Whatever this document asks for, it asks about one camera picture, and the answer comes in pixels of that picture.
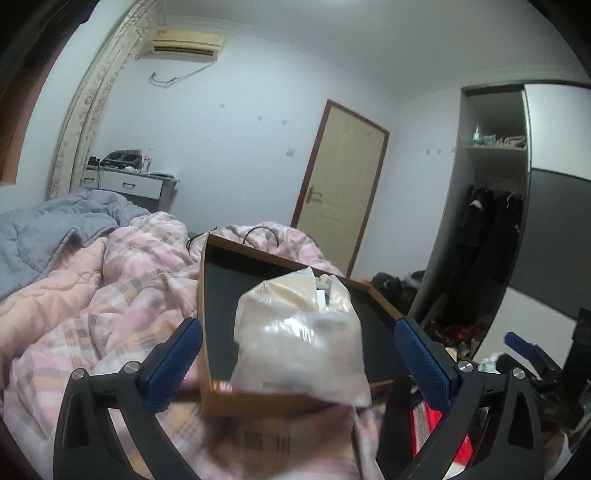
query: plastic bag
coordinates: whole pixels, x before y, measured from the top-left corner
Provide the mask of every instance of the plastic bag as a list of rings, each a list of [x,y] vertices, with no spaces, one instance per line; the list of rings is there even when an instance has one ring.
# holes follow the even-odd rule
[[[238,301],[232,388],[306,394],[331,403],[371,403],[361,323],[346,287],[311,268],[264,281]]]

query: pink blanket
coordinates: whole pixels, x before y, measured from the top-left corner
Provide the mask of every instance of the pink blanket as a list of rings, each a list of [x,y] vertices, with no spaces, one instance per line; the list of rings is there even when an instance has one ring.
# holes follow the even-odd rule
[[[69,243],[47,278],[13,293],[0,305],[0,394],[12,360],[89,305],[99,288],[106,244],[107,238],[87,248]]]
[[[277,232],[279,244],[265,229],[251,233],[247,244],[339,273],[305,234],[275,223],[265,225]],[[234,226],[213,234],[242,241],[249,230]],[[143,360],[185,317],[196,314],[205,237],[197,239],[190,252],[186,241],[186,227],[163,212],[136,218],[115,231],[104,260],[109,285],[97,291],[88,308],[12,363],[4,420],[44,478],[52,476],[57,416],[72,370],[119,371],[130,360]],[[183,387],[197,388],[197,381],[193,366]],[[201,418],[197,403],[173,403],[158,420],[204,480],[358,479],[353,431],[363,478],[382,478],[375,462],[378,427],[371,410],[358,416],[353,408],[335,406],[293,418],[208,419]],[[149,478],[118,412],[113,422],[132,465]]]

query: blanket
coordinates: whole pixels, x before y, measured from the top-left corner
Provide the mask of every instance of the blanket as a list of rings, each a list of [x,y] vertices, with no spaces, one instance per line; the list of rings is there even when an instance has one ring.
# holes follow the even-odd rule
[[[0,305],[1,373],[29,345],[90,304],[102,277],[106,245],[106,237],[87,248],[68,243],[47,278],[13,293]],[[0,374],[0,398],[4,386],[5,375]]]
[[[0,214],[0,302],[45,278],[69,240],[88,247],[148,213],[118,193],[80,189],[36,209]]]
[[[276,223],[253,231],[246,244],[339,274],[302,232]],[[211,232],[242,242],[250,227]],[[4,420],[20,448],[47,479],[52,476],[53,443],[61,399],[70,373],[119,371],[142,361],[168,339],[185,317],[195,316],[199,263],[205,236],[186,249],[186,227],[159,212],[131,221],[109,237],[103,262],[108,285],[89,306],[61,323],[12,362],[4,393]],[[195,391],[193,365],[182,388]],[[113,423],[134,469],[150,473],[121,415]],[[314,414],[281,418],[201,417],[197,401],[173,402],[157,415],[164,431],[204,480],[382,479],[375,455],[378,425],[372,410],[357,413],[334,406]],[[352,442],[352,433],[356,445]]]

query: desk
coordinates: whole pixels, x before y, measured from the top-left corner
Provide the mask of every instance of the desk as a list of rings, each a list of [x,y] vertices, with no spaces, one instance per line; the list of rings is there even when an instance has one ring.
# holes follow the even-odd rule
[[[117,168],[101,167],[99,170],[99,167],[88,165],[81,186],[121,193],[150,212],[168,212],[173,190],[179,181]]]

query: silver screw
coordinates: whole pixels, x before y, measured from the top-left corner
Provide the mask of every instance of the silver screw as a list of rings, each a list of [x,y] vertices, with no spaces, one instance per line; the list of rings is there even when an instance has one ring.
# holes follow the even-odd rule
[[[525,378],[525,372],[521,368],[514,368],[513,369],[513,376],[515,378],[519,378],[520,380],[523,380]]]
[[[76,368],[76,370],[74,370],[72,372],[72,380],[79,380],[82,377],[84,377],[84,370],[81,368]]]
[[[139,370],[139,363],[138,362],[129,362],[125,364],[123,367],[123,371],[126,374],[134,374]]]
[[[466,362],[465,360],[458,362],[457,366],[460,370],[462,370],[462,372],[467,374],[474,370],[474,365],[472,365],[470,362]]]

